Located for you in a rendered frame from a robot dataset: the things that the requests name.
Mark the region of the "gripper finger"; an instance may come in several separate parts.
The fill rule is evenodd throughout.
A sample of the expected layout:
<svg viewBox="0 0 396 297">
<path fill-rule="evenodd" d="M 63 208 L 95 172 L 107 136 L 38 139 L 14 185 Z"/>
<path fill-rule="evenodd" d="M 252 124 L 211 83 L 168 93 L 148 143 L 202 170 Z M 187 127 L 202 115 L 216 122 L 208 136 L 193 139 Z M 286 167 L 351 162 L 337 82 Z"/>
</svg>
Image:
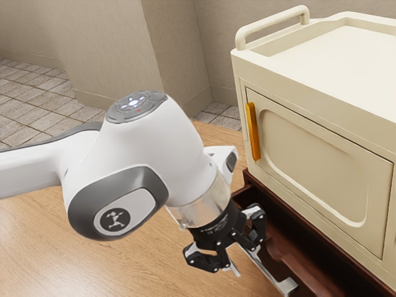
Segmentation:
<svg viewBox="0 0 396 297">
<path fill-rule="evenodd" d="M 243 248 L 255 251 L 266 237 L 266 213 L 258 203 L 254 203 L 245 210 L 238 210 L 237 215 L 236 224 L 229 235 Z M 251 230 L 246 233 L 245 226 L 248 220 L 251 222 Z"/>
<path fill-rule="evenodd" d="M 188 265 L 215 273 L 220 269 L 231 268 L 231 261 L 226 252 L 227 247 L 230 245 L 230 239 L 197 240 L 183 249 L 183 256 Z"/>
</svg>

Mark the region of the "cream box with lid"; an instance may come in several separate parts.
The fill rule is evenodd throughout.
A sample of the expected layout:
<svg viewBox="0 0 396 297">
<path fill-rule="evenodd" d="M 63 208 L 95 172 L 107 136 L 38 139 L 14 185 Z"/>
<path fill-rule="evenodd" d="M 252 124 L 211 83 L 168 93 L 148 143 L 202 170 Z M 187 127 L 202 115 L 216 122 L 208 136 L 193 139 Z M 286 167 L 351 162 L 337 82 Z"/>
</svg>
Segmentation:
<svg viewBox="0 0 396 297">
<path fill-rule="evenodd" d="M 235 44 L 249 172 L 396 291 L 396 19 L 300 5 Z"/>
</svg>

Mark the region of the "dark brown wooden cabinet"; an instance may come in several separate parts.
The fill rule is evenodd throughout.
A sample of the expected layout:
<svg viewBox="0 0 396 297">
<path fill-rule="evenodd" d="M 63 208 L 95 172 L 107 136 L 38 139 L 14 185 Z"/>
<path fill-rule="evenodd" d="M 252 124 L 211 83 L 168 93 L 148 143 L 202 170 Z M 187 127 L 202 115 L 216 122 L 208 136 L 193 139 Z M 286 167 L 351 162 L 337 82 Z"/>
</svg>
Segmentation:
<svg viewBox="0 0 396 297">
<path fill-rule="evenodd" d="M 244 186 L 253 185 L 292 216 L 314 239 L 317 249 L 325 255 L 328 276 L 334 284 L 335 297 L 396 297 L 396 291 L 349 256 L 325 234 L 264 186 L 248 170 L 243 171 Z"/>
</svg>

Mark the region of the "brown drawer with silver handle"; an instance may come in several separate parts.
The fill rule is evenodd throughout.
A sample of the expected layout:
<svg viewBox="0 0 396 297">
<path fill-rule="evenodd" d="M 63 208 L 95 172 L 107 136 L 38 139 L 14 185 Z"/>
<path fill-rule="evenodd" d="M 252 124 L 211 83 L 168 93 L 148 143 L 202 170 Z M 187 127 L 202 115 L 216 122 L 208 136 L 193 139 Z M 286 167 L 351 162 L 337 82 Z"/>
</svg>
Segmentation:
<svg viewBox="0 0 396 297">
<path fill-rule="evenodd" d="M 291 277 L 298 289 L 292 297 L 335 297 L 325 255 L 310 234 L 287 212 L 251 184 L 233 194 L 242 209 L 257 203 L 267 216 L 266 239 L 259 257 L 277 280 Z"/>
</svg>

